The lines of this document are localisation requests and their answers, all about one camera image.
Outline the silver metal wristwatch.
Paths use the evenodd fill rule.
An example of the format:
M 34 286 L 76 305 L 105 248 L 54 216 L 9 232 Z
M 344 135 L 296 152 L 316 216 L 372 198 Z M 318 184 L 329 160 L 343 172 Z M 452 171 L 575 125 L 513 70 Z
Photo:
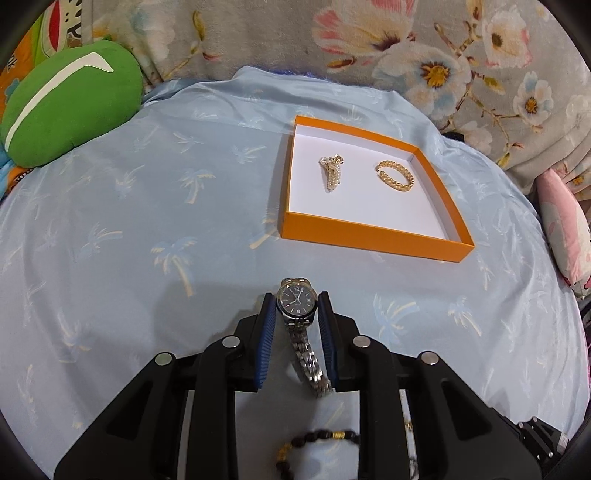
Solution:
M 318 294 L 305 278 L 284 278 L 276 293 L 276 309 L 283 318 L 294 349 L 297 372 L 312 392 L 322 398 L 332 391 L 332 383 L 322 371 L 318 357 L 308 340 L 308 328 L 315 321 Z

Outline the orange cartoon pillow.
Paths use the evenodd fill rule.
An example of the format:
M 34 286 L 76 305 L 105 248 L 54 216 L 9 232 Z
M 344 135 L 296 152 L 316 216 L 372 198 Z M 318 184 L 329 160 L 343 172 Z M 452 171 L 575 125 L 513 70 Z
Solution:
M 24 33 L 1 71 L 1 123 L 16 89 L 44 61 L 80 47 L 84 1 L 50 1 Z

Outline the orange shallow jewelry box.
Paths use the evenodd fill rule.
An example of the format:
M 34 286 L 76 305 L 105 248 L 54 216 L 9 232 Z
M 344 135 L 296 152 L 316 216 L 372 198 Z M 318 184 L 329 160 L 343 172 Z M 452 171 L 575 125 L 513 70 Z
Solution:
M 318 161 L 333 155 L 344 163 L 329 193 Z M 298 116 L 283 177 L 284 239 L 455 263 L 475 248 L 448 189 L 415 145 Z

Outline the grey floral blanket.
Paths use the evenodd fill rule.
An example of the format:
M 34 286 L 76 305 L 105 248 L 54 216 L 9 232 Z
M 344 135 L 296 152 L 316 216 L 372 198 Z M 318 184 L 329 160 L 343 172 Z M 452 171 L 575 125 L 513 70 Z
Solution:
M 86 1 L 149 85 L 243 66 L 395 91 L 523 190 L 554 170 L 590 196 L 590 71 L 538 1 Z

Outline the gold pearl brooch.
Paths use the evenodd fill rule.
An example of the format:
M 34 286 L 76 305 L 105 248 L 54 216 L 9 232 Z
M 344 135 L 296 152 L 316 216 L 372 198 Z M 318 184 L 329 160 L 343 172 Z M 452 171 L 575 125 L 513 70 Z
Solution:
M 341 183 L 343 163 L 344 158 L 341 155 L 322 157 L 318 161 L 325 175 L 325 190 L 329 193 L 337 189 Z

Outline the green plush pillow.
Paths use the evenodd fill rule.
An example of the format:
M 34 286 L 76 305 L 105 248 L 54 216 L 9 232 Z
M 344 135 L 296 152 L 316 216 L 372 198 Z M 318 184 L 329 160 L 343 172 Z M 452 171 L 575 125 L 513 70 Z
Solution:
M 61 51 L 9 97 L 2 146 L 18 167 L 46 165 L 128 121 L 141 96 L 141 69 L 121 45 L 101 40 Z

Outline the light blue palm-print cloth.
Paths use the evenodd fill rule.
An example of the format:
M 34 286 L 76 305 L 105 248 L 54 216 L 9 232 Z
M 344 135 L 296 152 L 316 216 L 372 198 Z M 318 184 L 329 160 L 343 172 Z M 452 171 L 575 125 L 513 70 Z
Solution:
M 294 118 L 421 147 L 475 250 L 458 264 L 284 240 Z M 567 435 L 589 401 L 579 308 L 538 216 L 488 158 L 394 93 L 254 68 L 156 88 L 128 123 L 28 176 L 1 206 L 1 410 L 45 474 L 155 354 L 201 351 L 286 277 L 363 334 L 433 350 L 514 422 Z

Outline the pink floral pillow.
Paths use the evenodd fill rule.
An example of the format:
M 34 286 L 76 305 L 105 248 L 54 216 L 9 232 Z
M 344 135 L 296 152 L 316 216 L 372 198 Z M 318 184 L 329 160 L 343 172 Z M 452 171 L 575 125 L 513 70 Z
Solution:
M 590 295 L 590 230 L 583 210 L 559 175 L 549 169 L 536 179 L 543 229 L 556 265 L 574 294 Z

